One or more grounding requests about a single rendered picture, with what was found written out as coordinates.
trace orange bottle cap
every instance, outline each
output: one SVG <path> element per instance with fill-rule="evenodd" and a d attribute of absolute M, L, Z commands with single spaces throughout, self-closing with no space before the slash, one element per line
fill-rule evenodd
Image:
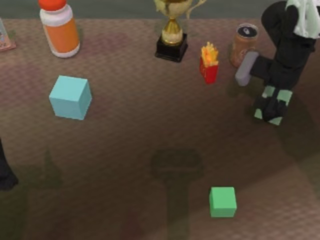
<path fill-rule="evenodd" d="M 67 5 L 67 0 L 38 0 L 38 4 L 45 11 L 57 11 Z"/>

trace trophy base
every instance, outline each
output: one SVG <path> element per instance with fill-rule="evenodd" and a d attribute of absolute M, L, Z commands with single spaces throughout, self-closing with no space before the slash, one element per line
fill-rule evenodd
<path fill-rule="evenodd" d="M 184 33 L 182 37 L 182 42 L 179 45 L 168 46 L 162 42 L 160 36 L 159 40 L 156 43 L 155 56 L 160 59 L 180 63 L 188 48 L 187 34 Z"/>

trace white bottle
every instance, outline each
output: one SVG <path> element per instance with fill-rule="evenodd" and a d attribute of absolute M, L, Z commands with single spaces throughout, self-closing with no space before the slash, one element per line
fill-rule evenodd
<path fill-rule="evenodd" d="M 73 11 L 66 0 L 38 0 L 40 19 L 51 52 L 58 58 L 70 58 L 80 49 Z"/>

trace soda can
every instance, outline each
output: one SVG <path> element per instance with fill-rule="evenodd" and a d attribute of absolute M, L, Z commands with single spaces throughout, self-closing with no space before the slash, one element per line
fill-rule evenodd
<path fill-rule="evenodd" d="M 256 49 L 258 34 L 258 27 L 251 23 L 243 23 L 237 27 L 230 54 L 230 62 L 234 67 L 239 68 L 246 53 Z"/>

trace gold trophy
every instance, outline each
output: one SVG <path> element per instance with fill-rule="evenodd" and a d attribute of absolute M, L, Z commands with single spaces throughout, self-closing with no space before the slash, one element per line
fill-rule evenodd
<path fill-rule="evenodd" d="M 156 11 L 169 18 L 156 43 L 157 58 L 181 62 L 188 48 L 187 34 L 183 32 L 176 18 L 185 13 L 189 19 L 191 11 L 206 1 L 198 0 L 198 3 L 191 7 L 193 0 L 154 0 Z"/>

